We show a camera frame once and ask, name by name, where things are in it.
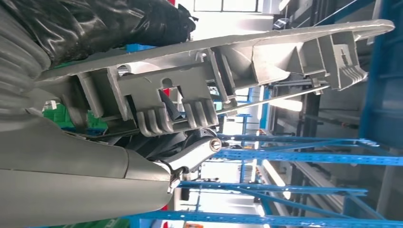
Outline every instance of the window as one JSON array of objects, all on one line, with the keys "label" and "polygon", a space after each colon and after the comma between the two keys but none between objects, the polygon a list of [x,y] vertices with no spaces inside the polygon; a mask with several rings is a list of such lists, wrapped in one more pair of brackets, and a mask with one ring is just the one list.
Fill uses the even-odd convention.
[{"label": "window", "polygon": [[194,0],[194,11],[249,12],[263,10],[263,0]]}]

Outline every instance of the gray plastic panel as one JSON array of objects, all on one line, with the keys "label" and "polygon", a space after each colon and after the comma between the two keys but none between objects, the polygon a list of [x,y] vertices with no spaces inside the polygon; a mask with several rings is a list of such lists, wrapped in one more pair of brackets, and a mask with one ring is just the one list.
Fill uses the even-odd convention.
[{"label": "gray plastic panel", "polygon": [[168,181],[0,170],[0,227],[64,225],[158,210]]},{"label": "gray plastic panel", "polygon": [[0,132],[0,169],[123,178],[124,148],[63,133],[48,119],[32,116],[25,128]]}]

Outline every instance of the orange object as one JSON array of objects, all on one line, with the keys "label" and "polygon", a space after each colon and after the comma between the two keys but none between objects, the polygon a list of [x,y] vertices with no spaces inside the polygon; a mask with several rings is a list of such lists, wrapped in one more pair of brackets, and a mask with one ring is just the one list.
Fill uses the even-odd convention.
[{"label": "orange object", "polygon": [[199,225],[199,224],[190,224],[190,223],[187,223],[187,224],[186,224],[186,228],[203,228],[203,226],[202,226],[202,225]]}]

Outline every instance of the gray plastic bracket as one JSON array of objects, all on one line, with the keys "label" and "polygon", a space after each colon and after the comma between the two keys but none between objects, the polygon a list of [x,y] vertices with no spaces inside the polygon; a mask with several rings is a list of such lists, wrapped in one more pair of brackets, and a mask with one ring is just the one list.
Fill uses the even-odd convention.
[{"label": "gray plastic bracket", "polygon": [[[118,80],[122,95],[131,95],[142,134],[155,136],[205,128],[218,124],[204,75],[213,74],[209,62],[123,76]],[[178,87],[187,120],[170,119],[158,90]]]}]

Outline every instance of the blue steel beam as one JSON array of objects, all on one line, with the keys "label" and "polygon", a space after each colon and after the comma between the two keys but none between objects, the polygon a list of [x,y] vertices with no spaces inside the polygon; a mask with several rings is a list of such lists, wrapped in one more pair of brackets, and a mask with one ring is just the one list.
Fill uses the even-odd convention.
[{"label": "blue steel beam", "polygon": [[355,218],[310,218],[275,215],[239,215],[192,211],[154,211],[139,215],[146,219],[221,222],[238,224],[269,224],[292,227],[333,227],[333,228],[402,228],[403,222],[391,220],[355,219]]},{"label": "blue steel beam", "polygon": [[267,159],[272,161],[288,162],[319,162],[364,165],[393,165],[403,166],[403,157],[398,156],[370,156],[334,153],[307,153],[307,152],[268,152],[265,150],[236,150],[222,149],[214,158],[232,160]]},{"label": "blue steel beam", "polygon": [[322,141],[333,141],[338,140],[341,143],[347,144],[355,144],[356,142],[363,142],[366,144],[374,144],[371,140],[367,139],[335,139],[335,138],[316,138],[316,137],[296,137],[296,136],[267,136],[267,135],[244,135],[244,134],[235,134],[235,135],[227,135],[227,134],[218,134],[218,138],[222,140],[235,140],[235,141],[261,141],[261,142],[279,142],[279,143],[314,143],[314,142],[322,142]]},{"label": "blue steel beam", "polygon": [[354,195],[354,196],[365,196],[368,192],[366,189],[352,189],[352,188],[322,188],[322,187],[311,187],[311,186],[277,186],[269,184],[245,184],[245,183],[216,183],[216,182],[200,182],[200,181],[182,181],[178,186],[180,188],[186,189],[221,189],[221,190],[234,190],[236,189],[246,189],[254,191],[273,191],[273,192],[284,192],[289,191],[292,193],[303,193],[303,194],[335,194],[335,195]]},{"label": "blue steel beam", "polygon": [[272,197],[272,196],[261,194],[261,193],[255,192],[255,191],[250,191],[250,190],[241,189],[241,188],[239,188],[239,189],[238,188],[233,188],[232,190],[237,190],[237,191],[240,191],[242,193],[258,197],[260,199],[281,203],[281,204],[284,204],[284,205],[287,205],[287,206],[290,206],[290,207],[294,207],[294,208],[300,208],[300,209],[304,209],[304,210],[307,210],[307,211],[312,211],[314,213],[318,213],[318,214],[329,216],[329,217],[352,218],[352,217],[347,216],[347,215],[339,214],[339,213],[332,212],[332,211],[329,211],[329,210],[323,210],[323,209],[320,209],[320,208],[304,205],[304,204],[301,204],[301,203],[295,203],[295,202],[292,202],[292,201],[289,201],[289,200],[286,200],[286,199],[280,199],[280,198],[277,198],[277,197]]}]

